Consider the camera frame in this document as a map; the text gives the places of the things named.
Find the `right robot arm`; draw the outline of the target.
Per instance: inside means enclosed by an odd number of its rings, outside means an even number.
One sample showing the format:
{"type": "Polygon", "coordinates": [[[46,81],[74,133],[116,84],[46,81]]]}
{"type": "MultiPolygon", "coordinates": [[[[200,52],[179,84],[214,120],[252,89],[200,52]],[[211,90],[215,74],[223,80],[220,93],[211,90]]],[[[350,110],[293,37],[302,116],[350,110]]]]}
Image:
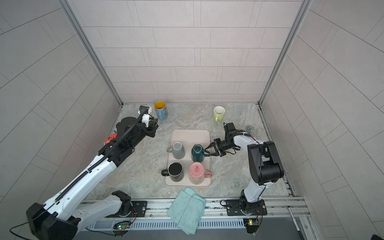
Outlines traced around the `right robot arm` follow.
{"type": "Polygon", "coordinates": [[[225,139],[215,139],[203,150],[206,157],[223,157],[232,149],[235,152],[246,150],[249,158],[251,180],[242,190],[238,200],[226,200],[228,216],[265,216],[266,205],[263,192],[273,183],[284,177],[274,142],[256,140],[244,130],[237,130],[233,123],[224,124],[225,139]]]}

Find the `light green mug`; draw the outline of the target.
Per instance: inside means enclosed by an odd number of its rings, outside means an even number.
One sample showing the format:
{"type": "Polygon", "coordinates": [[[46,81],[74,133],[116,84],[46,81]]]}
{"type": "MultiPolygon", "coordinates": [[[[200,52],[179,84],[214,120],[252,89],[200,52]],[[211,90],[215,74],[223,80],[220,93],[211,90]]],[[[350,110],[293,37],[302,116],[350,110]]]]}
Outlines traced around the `light green mug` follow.
{"type": "Polygon", "coordinates": [[[226,110],[222,106],[214,107],[214,110],[213,110],[214,121],[217,123],[221,122],[224,119],[225,112],[226,112],[226,110]]]}

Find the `grey mug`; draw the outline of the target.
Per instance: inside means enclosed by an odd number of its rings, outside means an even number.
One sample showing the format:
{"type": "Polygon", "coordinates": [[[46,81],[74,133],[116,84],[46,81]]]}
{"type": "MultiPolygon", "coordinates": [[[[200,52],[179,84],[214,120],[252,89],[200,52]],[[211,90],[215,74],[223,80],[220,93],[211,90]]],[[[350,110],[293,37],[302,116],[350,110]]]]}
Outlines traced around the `grey mug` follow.
{"type": "Polygon", "coordinates": [[[180,142],[176,142],[170,146],[167,152],[172,154],[176,160],[181,160],[186,155],[185,148],[180,142]]]}

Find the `dark green mug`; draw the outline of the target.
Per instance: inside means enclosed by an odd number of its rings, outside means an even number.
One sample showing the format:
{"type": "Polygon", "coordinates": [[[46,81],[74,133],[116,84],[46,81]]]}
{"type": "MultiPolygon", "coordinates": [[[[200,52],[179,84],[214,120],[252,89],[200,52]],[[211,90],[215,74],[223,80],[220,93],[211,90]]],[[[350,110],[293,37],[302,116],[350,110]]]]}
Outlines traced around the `dark green mug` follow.
{"type": "Polygon", "coordinates": [[[209,154],[209,151],[206,151],[201,145],[194,145],[191,151],[193,162],[202,163],[205,159],[205,156],[209,154]]]}

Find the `light blue butterfly mug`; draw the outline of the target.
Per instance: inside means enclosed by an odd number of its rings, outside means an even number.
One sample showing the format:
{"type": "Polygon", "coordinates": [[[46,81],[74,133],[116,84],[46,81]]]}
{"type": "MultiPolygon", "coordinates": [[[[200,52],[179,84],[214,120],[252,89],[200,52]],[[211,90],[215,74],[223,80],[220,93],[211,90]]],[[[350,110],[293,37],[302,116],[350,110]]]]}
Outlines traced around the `light blue butterfly mug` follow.
{"type": "Polygon", "coordinates": [[[158,101],[154,104],[154,107],[159,120],[163,121],[168,117],[168,110],[165,102],[158,101]]]}

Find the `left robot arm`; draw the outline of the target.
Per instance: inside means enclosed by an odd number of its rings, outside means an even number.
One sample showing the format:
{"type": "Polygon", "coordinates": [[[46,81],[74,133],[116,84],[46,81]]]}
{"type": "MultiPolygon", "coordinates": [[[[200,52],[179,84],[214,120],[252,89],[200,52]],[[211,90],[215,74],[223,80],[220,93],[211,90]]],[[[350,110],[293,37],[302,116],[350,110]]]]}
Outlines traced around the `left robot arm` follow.
{"type": "Polygon", "coordinates": [[[123,191],[112,192],[105,199],[79,208],[83,199],[108,174],[118,168],[145,137],[155,137],[158,120],[151,107],[140,106],[138,117],[126,117],[117,123],[117,136],[65,188],[44,204],[27,209],[27,225],[39,240],[71,240],[82,229],[105,217],[134,216],[131,197],[123,191]]]}

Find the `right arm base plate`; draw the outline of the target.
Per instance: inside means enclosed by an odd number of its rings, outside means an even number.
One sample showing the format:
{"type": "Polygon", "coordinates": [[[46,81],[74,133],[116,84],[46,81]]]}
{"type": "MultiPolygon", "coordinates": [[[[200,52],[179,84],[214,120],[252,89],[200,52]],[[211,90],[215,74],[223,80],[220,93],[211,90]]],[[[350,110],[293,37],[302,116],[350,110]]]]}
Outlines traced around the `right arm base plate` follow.
{"type": "Polygon", "coordinates": [[[268,214],[264,200],[248,203],[246,199],[225,200],[228,216],[266,216],[268,214]]]}

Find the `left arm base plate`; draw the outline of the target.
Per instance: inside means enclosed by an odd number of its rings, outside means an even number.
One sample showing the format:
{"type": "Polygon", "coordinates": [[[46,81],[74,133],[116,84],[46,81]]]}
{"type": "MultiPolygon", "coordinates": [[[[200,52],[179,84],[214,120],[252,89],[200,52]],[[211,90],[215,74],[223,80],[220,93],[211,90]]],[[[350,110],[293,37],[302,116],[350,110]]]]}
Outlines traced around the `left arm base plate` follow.
{"type": "Polygon", "coordinates": [[[131,201],[129,204],[122,205],[118,216],[121,218],[144,217],[147,210],[147,204],[147,201],[131,201]]]}

